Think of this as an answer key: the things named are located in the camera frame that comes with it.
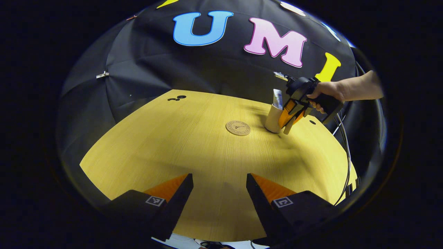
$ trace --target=cork coaster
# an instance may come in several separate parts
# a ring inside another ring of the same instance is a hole
[[[237,136],[246,136],[251,132],[249,125],[241,121],[229,121],[226,124],[226,129]]]

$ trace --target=pink letter m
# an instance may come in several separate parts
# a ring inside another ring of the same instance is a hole
[[[281,60],[291,66],[302,67],[301,58],[303,44],[307,41],[306,37],[295,31],[289,31],[280,37],[271,22],[255,17],[249,20],[254,23],[254,32],[251,43],[245,45],[246,52],[251,54],[265,54],[266,50],[263,44],[264,40],[266,40],[272,57],[277,57],[284,48],[288,47],[286,53],[281,56]]]

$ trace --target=wooden table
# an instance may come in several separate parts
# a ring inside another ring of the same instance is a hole
[[[167,100],[178,95],[187,97]],[[315,117],[303,118],[289,135],[274,134],[264,128],[270,107],[171,90],[116,124],[80,165],[110,199],[192,173],[194,189],[174,233],[209,241],[265,237],[246,190],[247,173],[295,192],[310,190],[334,204],[347,172],[345,151]],[[251,133],[229,133],[225,124],[232,120],[247,123]],[[356,178],[352,167],[350,183]]]

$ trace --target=human hand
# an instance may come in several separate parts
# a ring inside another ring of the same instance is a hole
[[[340,82],[320,82],[317,84],[317,87],[312,92],[312,94],[307,94],[306,96],[310,99],[315,99],[320,94],[326,94],[333,96],[341,102],[345,102],[345,97],[343,95],[343,87]],[[325,113],[324,109],[320,104],[315,103],[312,100],[309,100],[309,103],[319,112]]]

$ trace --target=blue letter u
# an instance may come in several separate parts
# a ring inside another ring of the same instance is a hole
[[[200,16],[200,13],[191,12],[176,16],[173,19],[175,21],[174,40],[178,44],[185,46],[204,46],[220,40],[225,33],[228,17],[233,16],[234,13],[229,11],[211,11],[208,15],[212,16],[212,26],[211,31],[206,35],[194,35],[192,33],[194,20]]]

